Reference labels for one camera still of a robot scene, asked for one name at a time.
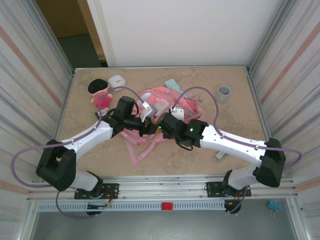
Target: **plush toy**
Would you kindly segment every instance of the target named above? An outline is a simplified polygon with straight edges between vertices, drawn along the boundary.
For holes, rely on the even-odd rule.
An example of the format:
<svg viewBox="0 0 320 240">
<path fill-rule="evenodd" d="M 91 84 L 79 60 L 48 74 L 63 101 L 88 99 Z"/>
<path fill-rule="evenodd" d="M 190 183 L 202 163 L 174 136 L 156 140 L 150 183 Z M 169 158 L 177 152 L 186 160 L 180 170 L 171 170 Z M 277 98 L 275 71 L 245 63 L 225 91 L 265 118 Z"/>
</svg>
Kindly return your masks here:
<svg viewBox="0 0 320 240">
<path fill-rule="evenodd" d="M 106 93 L 108 92 L 109 86 L 108 82 L 103 79 L 95 79 L 90 82 L 88 86 L 88 92 L 91 94 L 92 99 L 91 103 L 94 104 L 97 108 L 99 107 L 100 101 L 104 98 Z M 112 94 L 108 94 L 105 96 L 103 102 L 100 105 L 101 109 L 105 109 L 110 104 L 110 99 L 112 99 Z"/>
</svg>

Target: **beige table surface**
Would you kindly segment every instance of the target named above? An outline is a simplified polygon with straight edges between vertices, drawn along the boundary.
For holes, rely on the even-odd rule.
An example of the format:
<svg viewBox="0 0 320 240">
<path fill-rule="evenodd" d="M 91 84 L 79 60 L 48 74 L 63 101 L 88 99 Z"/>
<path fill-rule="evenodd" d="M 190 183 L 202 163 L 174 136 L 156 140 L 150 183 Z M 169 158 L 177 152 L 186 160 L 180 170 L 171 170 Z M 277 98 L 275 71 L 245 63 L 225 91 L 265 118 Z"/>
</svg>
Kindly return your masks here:
<svg viewBox="0 0 320 240">
<path fill-rule="evenodd" d="M 215 67 L 178 67 L 178 68 L 125 68 L 125 69 L 79 69 L 74 81 L 66 107 L 59 140 L 68 139 L 96 121 L 97 108 L 90 103 L 88 85 L 94 79 L 108 80 L 114 75 L 126 79 L 126 86 L 137 93 L 144 89 L 163 86 L 166 80 L 175 79 L 181 89 L 202 86 L 216 93 L 218 86 L 228 85 L 231 95 L 226 103 L 219 104 L 218 127 L 221 130 L 245 138 L 264 140 L 263 130 L 247 82 L 244 68 L 241 66 Z M 202 102 L 198 104 L 205 112 L 205 120 L 212 124 L 216 109 L 211 97 L 204 91 Z M 123 89 L 113 92 L 110 109 L 114 108 L 121 96 L 134 95 Z M 136 155 L 148 148 L 134 146 Z M 240 158 L 228 155 L 223 161 L 214 158 L 218 151 L 194 147 L 187 151 L 178 147 L 173 140 L 157 143 L 153 151 L 133 167 L 124 139 L 121 135 L 102 142 L 88 151 L 77 162 L 77 168 L 91 171 L 99 176 L 141 176 L 141 175 L 176 175 L 176 174 L 224 174 L 230 169 L 239 169 L 248 163 Z"/>
</svg>

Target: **white wall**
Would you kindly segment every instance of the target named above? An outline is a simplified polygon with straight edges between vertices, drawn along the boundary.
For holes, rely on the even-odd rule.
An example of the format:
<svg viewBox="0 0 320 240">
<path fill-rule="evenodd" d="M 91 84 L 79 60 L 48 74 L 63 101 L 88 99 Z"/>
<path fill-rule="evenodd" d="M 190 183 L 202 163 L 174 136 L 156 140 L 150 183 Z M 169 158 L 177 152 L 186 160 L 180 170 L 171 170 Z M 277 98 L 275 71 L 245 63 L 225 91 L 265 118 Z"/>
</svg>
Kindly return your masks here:
<svg viewBox="0 0 320 240">
<path fill-rule="evenodd" d="M 88 0 L 111 67 L 247 65 L 283 0 Z"/>
</svg>

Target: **light blue object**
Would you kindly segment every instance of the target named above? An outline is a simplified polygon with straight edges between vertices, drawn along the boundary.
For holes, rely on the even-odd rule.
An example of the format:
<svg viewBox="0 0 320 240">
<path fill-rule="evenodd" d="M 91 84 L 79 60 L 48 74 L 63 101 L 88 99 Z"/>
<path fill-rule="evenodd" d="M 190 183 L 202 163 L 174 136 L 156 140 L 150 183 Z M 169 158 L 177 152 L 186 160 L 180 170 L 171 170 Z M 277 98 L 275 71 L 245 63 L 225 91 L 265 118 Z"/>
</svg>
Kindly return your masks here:
<svg viewBox="0 0 320 240">
<path fill-rule="evenodd" d="M 282 212 L 282 210 L 283 210 L 281 203 L 278 203 L 278 202 L 272 201 L 272 200 L 269 201 L 268 208 L 270 208 L 278 213 Z"/>
<path fill-rule="evenodd" d="M 176 80 L 174 80 L 173 78 L 165 81 L 165 82 L 164 82 L 164 85 L 165 85 L 167 88 L 176 90 L 177 92 L 179 92 L 179 93 L 181 93 L 181 94 L 184 92 L 184 91 L 181 90 L 179 84 L 178 84 L 178 83 L 176 82 Z"/>
</svg>

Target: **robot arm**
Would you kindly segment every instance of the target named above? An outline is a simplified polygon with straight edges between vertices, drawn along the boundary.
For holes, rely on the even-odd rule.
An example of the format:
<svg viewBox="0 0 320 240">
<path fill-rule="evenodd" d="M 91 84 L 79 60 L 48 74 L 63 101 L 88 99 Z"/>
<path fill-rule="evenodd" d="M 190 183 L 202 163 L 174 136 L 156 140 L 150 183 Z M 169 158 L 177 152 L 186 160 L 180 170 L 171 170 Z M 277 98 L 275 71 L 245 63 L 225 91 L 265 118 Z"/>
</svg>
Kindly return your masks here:
<svg viewBox="0 0 320 240">
<path fill-rule="evenodd" d="M 76 170 L 76 163 L 87 151 L 111 139 L 125 128 L 137 130 L 141 136 L 155 134 L 158 128 L 151 122 L 150 117 L 153 117 L 157 111 L 147 104 L 140 114 L 143 116 L 142 120 L 132 115 L 135 105 L 134 99 L 123 96 L 116 108 L 112 110 L 112 115 L 111 112 L 107 113 L 100 123 L 97 121 L 85 131 L 61 141 L 62 143 L 71 142 L 70 144 L 44 149 L 36 174 L 58 191 L 64 191 L 67 188 L 83 189 L 90 192 L 92 197 L 99 196 L 102 190 L 102 179 L 91 172 Z M 47 143 L 47 145 L 52 144 L 58 144 L 58 142 L 53 139 Z"/>
<path fill-rule="evenodd" d="M 214 126 L 204 121 L 192 119 L 188 124 L 178 120 L 170 113 L 164 113 L 156 122 L 163 137 L 174 139 L 178 146 L 192 150 L 209 148 L 242 158 L 250 163 L 239 170 L 229 170 L 224 176 L 222 187 L 227 195 L 235 194 L 246 186 L 261 183 L 268 187 L 279 187 L 285 166 L 286 156 L 282 151 L 264 150 L 258 147 L 281 148 L 278 140 L 270 138 L 268 142 L 247 139 L 225 131 L 218 134 Z M 256 148 L 230 141 L 224 136 L 243 143 L 256 145 Z"/>
</svg>

